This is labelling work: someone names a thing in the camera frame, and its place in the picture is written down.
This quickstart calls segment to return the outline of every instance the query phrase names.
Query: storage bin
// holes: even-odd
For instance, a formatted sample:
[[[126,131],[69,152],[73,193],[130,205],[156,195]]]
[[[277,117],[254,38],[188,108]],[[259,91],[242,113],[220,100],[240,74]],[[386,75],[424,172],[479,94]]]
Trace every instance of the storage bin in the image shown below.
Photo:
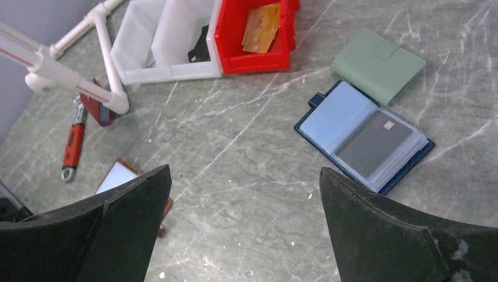
[[[152,42],[157,67],[167,69],[174,80],[220,77],[220,57],[214,41],[220,8],[221,0],[167,0]],[[206,25],[211,61],[191,63],[188,52]]]
[[[220,8],[221,0],[130,1],[111,50],[123,84],[220,77],[214,41]],[[190,63],[188,52],[207,24],[211,61]]]
[[[133,0],[126,10],[110,56],[125,85],[159,82],[157,68],[146,68],[166,0]]]
[[[281,4],[280,22],[277,37],[268,53],[242,51],[249,10],[275,3]],[[299,0],[224,0],[214,35],[223,72],[235,74],[289,69],[291,52],[296,48],[295,13],[300,7]]]

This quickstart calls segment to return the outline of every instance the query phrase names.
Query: gray card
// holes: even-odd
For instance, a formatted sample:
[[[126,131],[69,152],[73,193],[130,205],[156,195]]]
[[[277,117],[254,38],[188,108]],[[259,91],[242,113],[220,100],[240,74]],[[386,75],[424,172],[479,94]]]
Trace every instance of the gray card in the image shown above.
[[[367,179],[412,132],[394,117],[377,110],[340,145],[335,155]]]

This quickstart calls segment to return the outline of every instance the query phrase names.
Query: white plastic bin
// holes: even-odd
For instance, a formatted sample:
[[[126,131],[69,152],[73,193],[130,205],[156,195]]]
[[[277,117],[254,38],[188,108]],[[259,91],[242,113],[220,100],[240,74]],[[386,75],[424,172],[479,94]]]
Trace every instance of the white plastic bin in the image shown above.
[[[222,68],[214,41],[220,9],[221,0],[167,0],[152,42],[157,67],[167,68],[174,80],[220,77]],[[190,63],[188,52],[205,25],[209,25],[206,43],[211,61]]]
[[[123,84],[164,81],[157,68],[146,65],[165,4],[166,0],[130,1],[110,51]]]
[[[214,41],[220,9],[221,0],[130,1],[111,50],[123,84],[220,77]],[[207,24],[211,61],[190,63],[188,52]]]

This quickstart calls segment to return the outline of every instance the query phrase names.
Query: red case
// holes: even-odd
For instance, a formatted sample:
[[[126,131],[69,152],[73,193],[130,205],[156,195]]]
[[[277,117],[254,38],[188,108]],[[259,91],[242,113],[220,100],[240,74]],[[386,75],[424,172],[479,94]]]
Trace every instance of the red case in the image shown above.
[[[242,38],[249,10],[275,3],[281,4],[280,23],[277,38],[268,53],[255,54],[242,51]],[[295,13],[300,8],[299,0],[224,0],[214,33],[223,72],[230,75],[289,69],[291,52],[296,48]]]
[[[102,87],[96,78],[93,78],[93,83]],[[104,105],[102,103],[100,103],[99,101],[92,99],[92,98],[90,98],[82,93],[80,93],[80,98],[81,98],[81,102],[83,103],[85,108],[88,110],[88,112],[93,116],[93,118],[97,121],[97,123],[100,126],[106,127],[106,126],[110,126],[112,124],[112,122],[114,121],[115,115],[116,115],[113,111],[104,107]],[[102,117],[100,116],[101,110],[108,110],[109,111],[109,120],[108,121],[106,121],[106,122],[102,121]]]

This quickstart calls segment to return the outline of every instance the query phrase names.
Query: red wrench handle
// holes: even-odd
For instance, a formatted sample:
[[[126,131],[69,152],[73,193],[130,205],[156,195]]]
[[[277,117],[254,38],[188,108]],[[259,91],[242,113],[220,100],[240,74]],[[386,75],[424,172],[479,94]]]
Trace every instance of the red wrench handle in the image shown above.
[[[62,169],[65,169],[66,167],[75,169],[78,166],[84,132],[85,127],[82,124],[71,126],[68,142],[66,144],[66,151],[64,153],[64,161],[62,162]]]

